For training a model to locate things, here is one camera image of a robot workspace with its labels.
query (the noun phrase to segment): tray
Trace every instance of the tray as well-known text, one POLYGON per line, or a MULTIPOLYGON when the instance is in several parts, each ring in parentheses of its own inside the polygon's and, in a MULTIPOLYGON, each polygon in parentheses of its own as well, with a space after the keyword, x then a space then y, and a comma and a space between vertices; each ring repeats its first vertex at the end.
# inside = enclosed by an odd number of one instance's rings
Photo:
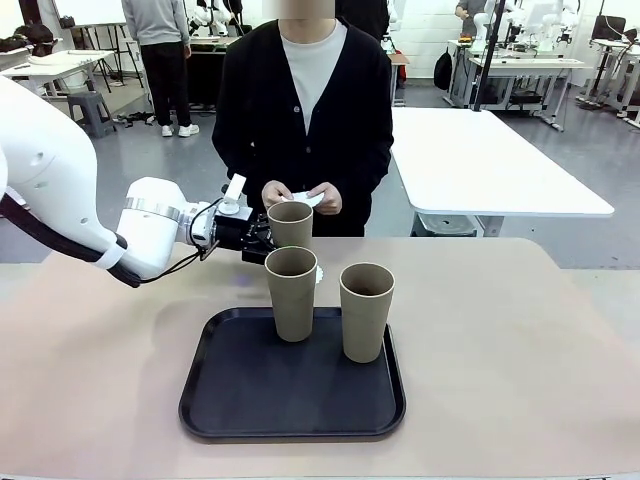
POLYGON ((391 329, 375 362, 342 352, 341 310, 316 308, 313 334, 288 344, 271 308, 235 308, 205 326, 179 405, 207 439, 376 437, 406 409, 391 329))

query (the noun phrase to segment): person's right hand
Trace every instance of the person's right hand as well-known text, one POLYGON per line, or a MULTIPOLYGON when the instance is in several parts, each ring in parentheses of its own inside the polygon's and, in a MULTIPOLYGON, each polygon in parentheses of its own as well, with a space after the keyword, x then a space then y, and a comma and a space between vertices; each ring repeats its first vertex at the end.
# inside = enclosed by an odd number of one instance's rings
POLYGON ((272 180, 262 189, 262 203, 267 210, 277 203, 281 203, 282 197, 293 200, 291 191, 282 182, 272 180))

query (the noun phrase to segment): stool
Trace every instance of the stool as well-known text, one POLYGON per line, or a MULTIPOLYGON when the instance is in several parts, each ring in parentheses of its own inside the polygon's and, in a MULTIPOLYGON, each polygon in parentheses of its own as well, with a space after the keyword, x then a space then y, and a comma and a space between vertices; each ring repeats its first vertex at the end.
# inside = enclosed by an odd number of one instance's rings
POLYGON ((416 213, 412 237, 477 237, 478 230, 464 215, 416 213))
POLYGON ((98 92, 72 93, 67 97, 71 120, 80 125, 85 132, 94 137, 101 138, 107 134, 108 128, 116 131, 116 126, 111 119, 111 112, 98 92), (82 120, 76 121, 74 107, 82 110, 82 120))

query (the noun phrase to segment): person's left hand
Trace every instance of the person's left hand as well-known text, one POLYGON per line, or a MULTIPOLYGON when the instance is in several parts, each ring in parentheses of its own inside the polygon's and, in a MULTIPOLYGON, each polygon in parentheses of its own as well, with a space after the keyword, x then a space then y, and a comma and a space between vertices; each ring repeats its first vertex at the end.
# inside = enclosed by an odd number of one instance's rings
POLYGON ((324 198, 316 206, 316 212, 320 215, 338 215, 342 211, 342 195, 338 189, 328 182, 321 183, 311 190, 307 197, 317 197, 321 193, 324 193, 324 198))

